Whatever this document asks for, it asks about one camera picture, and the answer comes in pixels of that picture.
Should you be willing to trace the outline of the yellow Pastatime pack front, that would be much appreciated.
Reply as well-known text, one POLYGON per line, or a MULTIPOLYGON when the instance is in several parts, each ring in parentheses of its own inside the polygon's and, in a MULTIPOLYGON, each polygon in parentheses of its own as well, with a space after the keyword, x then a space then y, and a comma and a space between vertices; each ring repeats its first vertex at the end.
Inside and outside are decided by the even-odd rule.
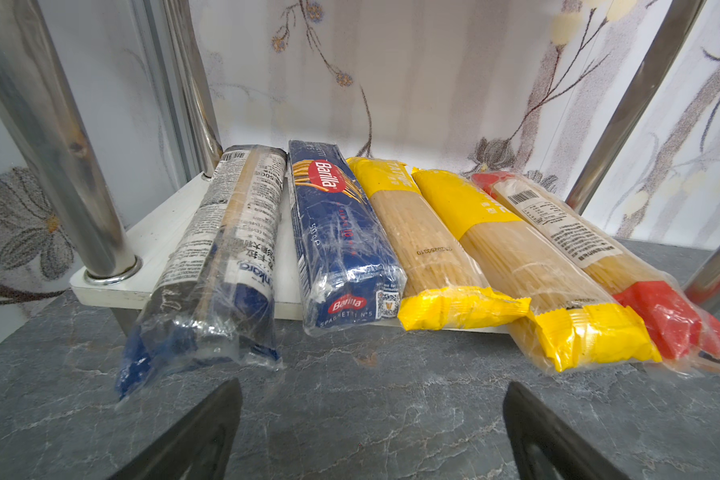
POLYGON ((642 318, 528 222, 455 173, 416 169, 412 177, 491 287, 529 299, 529 314, 507 328, 542 371, 660 362, 642 318))

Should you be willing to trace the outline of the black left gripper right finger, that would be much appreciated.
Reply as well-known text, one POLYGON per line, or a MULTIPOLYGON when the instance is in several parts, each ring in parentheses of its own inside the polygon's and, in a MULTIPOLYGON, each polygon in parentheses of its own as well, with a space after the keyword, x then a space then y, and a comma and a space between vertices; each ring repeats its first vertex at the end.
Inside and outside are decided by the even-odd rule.
POLYGON ((502 412, 521 479, 627 477, 522 383, 509 383, 502 412))

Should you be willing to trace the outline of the clear blue-end spaghetti pack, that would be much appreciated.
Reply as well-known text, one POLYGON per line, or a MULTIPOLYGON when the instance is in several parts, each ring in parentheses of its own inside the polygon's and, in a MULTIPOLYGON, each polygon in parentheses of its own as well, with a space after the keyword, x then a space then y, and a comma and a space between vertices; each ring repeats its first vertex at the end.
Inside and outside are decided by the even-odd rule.
POLYGON ((287 155, 228 148, 123 352, 125 398, 162 376, 235 362, 276 370, 274 267, 287 155))

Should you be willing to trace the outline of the blue Barilla spaghetti pack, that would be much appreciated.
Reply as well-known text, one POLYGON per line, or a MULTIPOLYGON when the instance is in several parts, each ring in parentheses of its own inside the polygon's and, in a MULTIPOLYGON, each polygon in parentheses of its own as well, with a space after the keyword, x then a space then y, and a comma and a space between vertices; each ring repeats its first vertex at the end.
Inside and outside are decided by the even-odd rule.
POLYGON ((407 276, 339 148, 292 140, 288 165, 306 332, 396 318, 407 276))

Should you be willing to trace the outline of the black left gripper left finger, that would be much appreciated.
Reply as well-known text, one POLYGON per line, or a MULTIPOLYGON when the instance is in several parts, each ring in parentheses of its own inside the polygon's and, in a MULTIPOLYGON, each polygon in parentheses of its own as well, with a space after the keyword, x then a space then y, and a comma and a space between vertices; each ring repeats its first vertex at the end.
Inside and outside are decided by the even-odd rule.
POLYGON ((114 479, 222 479, 240 423, 242 389, 234 378, 219 385, 114 479))

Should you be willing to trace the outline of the yellow pastatime pack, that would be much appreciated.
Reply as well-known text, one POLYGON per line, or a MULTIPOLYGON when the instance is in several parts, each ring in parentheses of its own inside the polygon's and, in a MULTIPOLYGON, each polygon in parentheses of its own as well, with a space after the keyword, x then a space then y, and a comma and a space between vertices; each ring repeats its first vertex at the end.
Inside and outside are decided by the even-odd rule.
POLYGON ((529 314, 507 328, 542 371, 660 362, 642 318, 528 222, 455 173, 416 169, 412 177, 491 287, 529 299, 529 314))
POLYGON ((530 313, 528 299, 490 287, 424 199, 405 164, 352 157, 348 165, 407 275, 398 313, 405 330, 497 327, 530 313))

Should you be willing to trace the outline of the small red-end spaghetti pack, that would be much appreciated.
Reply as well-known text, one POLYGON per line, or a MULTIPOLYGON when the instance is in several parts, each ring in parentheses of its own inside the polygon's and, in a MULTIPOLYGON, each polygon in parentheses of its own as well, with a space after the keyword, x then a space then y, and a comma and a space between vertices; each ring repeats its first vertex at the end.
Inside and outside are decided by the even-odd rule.
POLYGON ((471 181, 533 226, 620 304, 632 308, 665 362, 720 372, 720 321, 690 301, 674 277, 523 176, 476 173, 471 181))

